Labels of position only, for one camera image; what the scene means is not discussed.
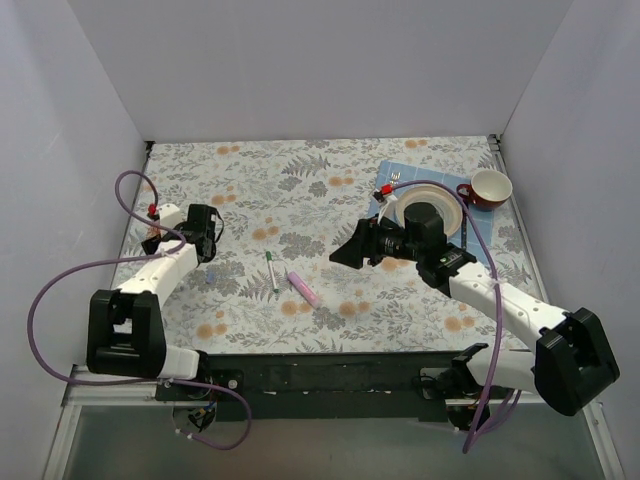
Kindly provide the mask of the pink highlighter pen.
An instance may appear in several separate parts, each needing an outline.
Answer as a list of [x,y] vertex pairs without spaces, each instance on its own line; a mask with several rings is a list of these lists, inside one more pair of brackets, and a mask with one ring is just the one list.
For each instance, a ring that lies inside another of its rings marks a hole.
[[293,271],[287,274],[287,279],[295,290],[309,303],[314,309],[319,308],[321,300],[319,296],[305,283],[305,281]]

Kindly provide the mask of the white green-tipped marker pen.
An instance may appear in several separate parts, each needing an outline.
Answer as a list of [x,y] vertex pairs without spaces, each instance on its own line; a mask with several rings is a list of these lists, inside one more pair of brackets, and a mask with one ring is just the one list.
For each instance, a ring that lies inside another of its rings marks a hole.
[[272,259],[268,258],[267,259],[267,267],[269,270],[269,276],[270,276],[270,280],[272,283],[272,288],[274,293],[278,293],[279,292],[279,284],[275,275],[275,270],[274,270],[274,266],[273,266],[273,261]]

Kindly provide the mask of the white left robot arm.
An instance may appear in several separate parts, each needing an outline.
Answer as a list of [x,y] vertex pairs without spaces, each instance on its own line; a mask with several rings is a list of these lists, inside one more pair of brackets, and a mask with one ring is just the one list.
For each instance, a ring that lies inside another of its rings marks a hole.
[[213,377],[199,366],[197,351],[167,343],[161,309],[187,275],[215,258],[224,221],[204,204],[191,204],[186,216],[164,204],[152,209],[151,218],[159,225],[142,248],[156,257],[90,300],[86,364],[95,374],[178,379],[188,398],[200,400],[211,392]]

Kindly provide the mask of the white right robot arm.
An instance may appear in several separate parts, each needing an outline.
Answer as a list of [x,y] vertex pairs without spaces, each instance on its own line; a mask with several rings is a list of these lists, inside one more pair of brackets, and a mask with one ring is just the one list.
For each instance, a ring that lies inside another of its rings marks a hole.
[[406,208],[404,223],[373,216],[329,259],[353,269],[386,258],[412,261],[429,287],[467,304],[514,334],[526,348],[493,355],[485,344],[458,354],[437,376],[414,382],[426,398],[475,397],[489,382],[538,394],[556,412],[573,416],[620,377],[598,316],[569,312],[499,283],[473,255],[449,242],[444,222],[427,203]]

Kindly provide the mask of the beige blue-ringed plate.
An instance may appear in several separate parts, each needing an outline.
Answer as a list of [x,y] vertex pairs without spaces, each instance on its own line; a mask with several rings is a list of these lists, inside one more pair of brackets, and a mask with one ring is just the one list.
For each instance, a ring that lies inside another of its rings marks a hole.
[[405,220],[427,223],[438,215],[447,237],[461,227],[462,209],[453,195],[436,185],[408,187],[399,195],[395,206],[395,220],[405,226]]

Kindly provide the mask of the red patterned small bowl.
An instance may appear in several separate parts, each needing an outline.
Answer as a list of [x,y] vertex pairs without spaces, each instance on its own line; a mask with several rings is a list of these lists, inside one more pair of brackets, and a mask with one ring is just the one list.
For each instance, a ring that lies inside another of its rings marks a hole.
[[161,231],[156,226],[149,227],[147,229],[147,234],[146,234],[147,239],[156,238],[160,235],[161,235]]

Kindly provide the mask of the blue checkered cloth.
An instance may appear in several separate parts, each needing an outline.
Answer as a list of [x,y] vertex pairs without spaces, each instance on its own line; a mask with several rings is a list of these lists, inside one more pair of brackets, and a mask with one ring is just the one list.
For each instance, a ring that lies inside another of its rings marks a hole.
[[[447,188],[453,190],[459,184],[468,182],[466,178],[455,176],[453,174],[430,170],[425,167],[411,166],[395,161],[384,160],[381,162],[376,176],[375,189],[378,189],[382,185],[390,184],[391,174],[396,171],[401,173],[401,178],[398,184],[414,180],[431,180],[439,184],[443,184]],[[395,196],[398,198],[406,188],[408,187],[399,189],[395,193]],[[482,239],[488,246],[490,246],[493,232],[493,213],[491,211],[478,210],[472,205],[469,206],[469,211],[479,228]],[[448,237],[450,241],[457,245],[460,244],[460,228],[452,237]]]

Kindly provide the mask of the red white mug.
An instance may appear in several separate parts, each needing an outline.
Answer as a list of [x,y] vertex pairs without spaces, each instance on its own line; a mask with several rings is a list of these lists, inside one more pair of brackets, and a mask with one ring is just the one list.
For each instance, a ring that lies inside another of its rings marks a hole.
[[510,179],[496,170],[482,170],[467,183],[459,184],[456,193],[475,208],[492,211],[503,205],[513,193]]

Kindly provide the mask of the black-handled knife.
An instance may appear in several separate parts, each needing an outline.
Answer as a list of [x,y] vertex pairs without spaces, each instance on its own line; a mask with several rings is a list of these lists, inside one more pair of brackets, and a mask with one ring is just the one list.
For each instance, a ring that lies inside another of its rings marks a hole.
[[460,248],[466,250],[468,241],[468,199],[464,199],[463,204],[464,206],[462,207],[462,222],[460,228]]

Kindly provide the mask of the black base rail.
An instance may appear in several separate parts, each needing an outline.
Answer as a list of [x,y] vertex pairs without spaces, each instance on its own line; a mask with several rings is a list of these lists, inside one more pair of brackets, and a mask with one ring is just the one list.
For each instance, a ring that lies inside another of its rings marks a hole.
[[206,379],[220,422],[409,418],[445,422],[446,401],[476,403],[483,382],[463,373],[479,352],[210,355]]

